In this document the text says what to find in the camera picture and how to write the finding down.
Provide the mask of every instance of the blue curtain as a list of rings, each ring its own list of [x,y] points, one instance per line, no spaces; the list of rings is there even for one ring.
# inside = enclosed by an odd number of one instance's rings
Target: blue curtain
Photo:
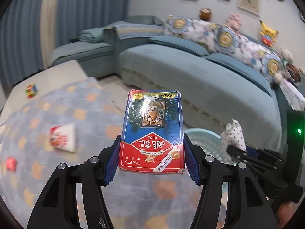
[[[58,0],[56,45],[69,43],[81,30],[123,20],[128,0]]]
[[[6,92],[43,69],[39,21],[42,0],[13,0],[0,20],[0,78]]]

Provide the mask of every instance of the pikachu plush toy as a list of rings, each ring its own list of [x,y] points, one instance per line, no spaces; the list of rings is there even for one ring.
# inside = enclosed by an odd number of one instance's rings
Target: pikachu plush toy
[[[262,42],[269,46],[272,47],[273,42],[276,42],[275,37],[279,34],[278,31],[272,30],[271,28],[267,27],[265,23],[260,21],[261,25],[261,32],[260,34],[262,35]]]

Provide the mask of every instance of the playing card box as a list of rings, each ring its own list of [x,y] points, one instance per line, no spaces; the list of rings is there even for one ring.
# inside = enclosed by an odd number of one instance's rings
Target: playing card box
[[[129,92],[119,168],[156,174],[184,171],[183,120],[178,91]]]

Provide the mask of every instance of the blanket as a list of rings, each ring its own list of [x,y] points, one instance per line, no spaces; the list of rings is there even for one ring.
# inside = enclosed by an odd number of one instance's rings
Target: blanket
[[[127,22],[124,21],[117,21],[114,22],[109,26],[116,25],[116,24],[127,24]],[[83,30],[80,32],[79,41],[82,42],[88,42],[88,43],[98,43],[103,42],[103,32],[106,27],[99,27],[99,28],[92,28]]]
[[[150,38],[153,36],[159,36],[163,34],[163,27],[155,25],[143,25],[143,24],[120,24],[109,25],[106,27],[109,30],[116,30],[119,39],[130,39],[137,37]]]

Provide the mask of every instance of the polka dot cloth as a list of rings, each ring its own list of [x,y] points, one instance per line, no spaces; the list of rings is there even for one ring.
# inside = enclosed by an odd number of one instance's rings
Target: polka dot cloth
[[[226,130],[220,134],[222,138],[222,147],[227,150],[229,145],[234,145],[243,151],[246,150],[244,135],[242,134],[242,127],[238,121],[233,120],[233,123],[228,123]]]

